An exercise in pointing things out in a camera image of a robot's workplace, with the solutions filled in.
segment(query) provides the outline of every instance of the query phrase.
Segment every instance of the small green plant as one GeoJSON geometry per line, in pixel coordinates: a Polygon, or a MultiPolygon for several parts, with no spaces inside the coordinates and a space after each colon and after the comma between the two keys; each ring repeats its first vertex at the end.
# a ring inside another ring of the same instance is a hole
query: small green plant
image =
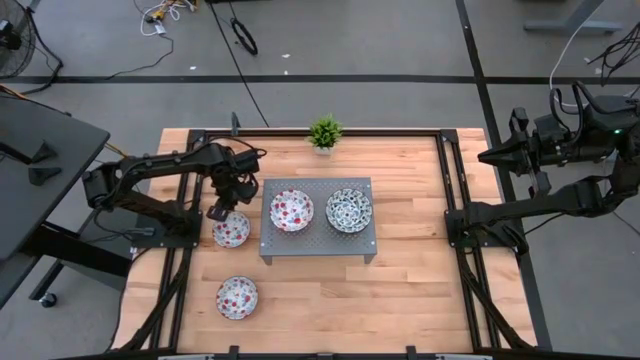
{"type": "Polygon", "coordinates": [[[342,125],[329,113],[321,116],[311,124],[311,136],[309,141],[313,146],[322,148],[333,147],[342,136],[342,125]]]}

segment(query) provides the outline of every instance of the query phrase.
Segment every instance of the wooden table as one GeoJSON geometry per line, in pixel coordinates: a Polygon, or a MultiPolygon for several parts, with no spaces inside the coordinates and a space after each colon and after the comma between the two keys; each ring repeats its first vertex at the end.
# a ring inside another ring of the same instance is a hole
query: wooden table
{"type": "MultiPolygon", "coordinates": [[[[159,153],[184,150],[188,131],[165,129],[159,153]]],[[[472,199],[501,202],[493,168],[477,160],[487,149],[483,130],[458,129],[458,135],[472,199]]],[[[259,192],[251,204],[237,208],[250,218],[252,228],[241,247],[215,245],[211,220],[203,222],[189,273],[180,353],[225,353],[230,345],[239,345],[243,353],[403,353],[407,345],[420,353],[472,350],[456,256],[444,226],[447,202],[434,137],[344,137],[331,157],[314,155],[303,137],[244,140],[269,152],[260,160],[259,180],[371,177],[378,255],[370,265],[361,257],[277,258],[272,266],[265,265],[258,256],[259,192]],[[225,319],[215,306],[219,285],[233,275],[252,278],[260,294],[256,311],[242,321],[225,319]]],[[[447,157],[453,169],[449,146],[447,157]]],[[[149,194],[175,199],[178,181],[178,176],[153,179],[149,194]]],[[[201,208],[215,200],[207,179],[201,208]]],[[[150,250],[131,269],[114,347],[131,338],[155,305],[165,251],[150,250]]],[[[523,339],[535,344],[512,251],[482,252],[496,306],[523,339]]],[[[483,344],[489,346],[481,309],[476,301],[483,344]]],[[[167,344],[171,316],[168,309],[161,346],[167,344]]]]}

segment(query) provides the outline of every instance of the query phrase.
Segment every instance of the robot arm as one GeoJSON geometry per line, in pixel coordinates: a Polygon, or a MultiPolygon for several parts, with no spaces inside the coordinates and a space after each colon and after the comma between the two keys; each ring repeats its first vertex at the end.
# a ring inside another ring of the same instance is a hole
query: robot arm
{"type": "Polygon", "coordinates": [[[160,176],[197,173],[211,177],[218,200],[207,217],[224,221],[238,201],[248,204],[258,192],[253,174],[260,170],[258,159],[266,154],[251,147],[235,154],[230,147],[207,143],[192,151],[169,155],[127,157],[119,162],[105,163],[82,176],[89,206],[112,210],[124,208],[158,220],[168,234],[189,230],[190,216],[183,204],[170,200],[161,202],[132,191],[143,179],[160,176]]]}

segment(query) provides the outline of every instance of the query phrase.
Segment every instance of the metal platform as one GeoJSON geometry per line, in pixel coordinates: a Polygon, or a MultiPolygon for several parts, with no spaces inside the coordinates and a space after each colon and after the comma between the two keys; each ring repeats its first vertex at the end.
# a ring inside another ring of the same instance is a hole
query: metal platform
{"type": "Polygon", "coordinates": [[[350,188],[360,190],[373,204],[370,178],[340,179],[267,179],[264,181],[260,257],[271,265],[273,256],[342,256],[364,255],[365,263],[378,253],[374,216],[364,230],[347,234],[334,229],[325,215],[327,199],[334,192],[350,188]],[[269,218],[269,204],[280,192],[289,189],[303,191],[314,206],[313,219],[304,229],[285,232],[269,218]]]}

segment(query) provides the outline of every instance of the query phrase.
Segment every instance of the gray floor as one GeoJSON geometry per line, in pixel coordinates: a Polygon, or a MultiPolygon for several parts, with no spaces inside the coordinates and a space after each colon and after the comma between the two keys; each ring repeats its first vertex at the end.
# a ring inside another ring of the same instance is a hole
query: gray floor
{"type": "MultiPolygon", "coordinates": [[[[141,6],[156,1],[138,0],[141,6]]],[[[566,37],[527,34],[524,19],[566,15],[576,1],[535,2],[467,0],[486,76],[547,76],[566,37]]],[[[464,75],[473,71],[453,1],[334,0],[256,1],[235,5],[238,17],[260,46],[251,57],[235,47],[245,74],[422,74],[464,75]]],[[[226,5],[216,9],[230,16],[226,5]]],[[[107,76],[154,62],[168,50],[162,39],[139,33],[138,13],[129,0],[44,0],[36,21],[48,43],[65,61],[63,75],[107,76]]],[[[632,0],[609,0],[596,20],[624,23],[623,34],[576,38],[557,76],[594,76],[594,57],[620,38],[640,18],[632,0]]],[[[183,12],[168,21],[175,53],[159,66],[131,75],[235,75],[211,13],[183,12]]],[[[228,36],[233,38],[229,28],[228,36]]],[[[637,76],[640,60],[620,74],[637,76]]],[[[44,58],[34,56],[23,75],[45,75],[44,58]]],[[[16,89],[29,85],[15,84],[16,89]]],[[[306,126],[333,112],[348,126],[485,127],[475,85],[416,83],[251,84],[272,126],[306,126]]],[[[594,93],[624,94],[631,86],[592,87],[594,93]]],[[[503,139],[511,109],[523,106],[531,118],[547,114],[548,87],[489,86],[503,139]]],[[[36,100],[69,111],[107,129],[112,142],[130,153],[153,152],[164,127],[228,126],[236,111],[245,127],[262,126],[240,84],[75,84],[54,85],[36,100]]],[[[102,154],[100,159],[112,159],[102,154]]],[[[602,165],[549,169],[554,188],[602,165]]],[[[520,198],[526,179],[514,178],[520,198]]],[[[76,186],[51,220],[78,228],[89,209],[76,186]]],[[[637,199],[618,214],[637,227],[637,199]]],[[[542,219],[527,219],[530,228],[542,219]]],[[[597,219],[563,217],[528,237],[553,346],[559,351],[637,355],[640,315],[640,239],[614,216],[597,219]]],[[[38,264],[0,312],[3,358],[45,359],[103,350],[117,318],[119,292],[69,269],[52,290],[60,297],[42,309],[26,297],[51,259],[38,264]]]]}

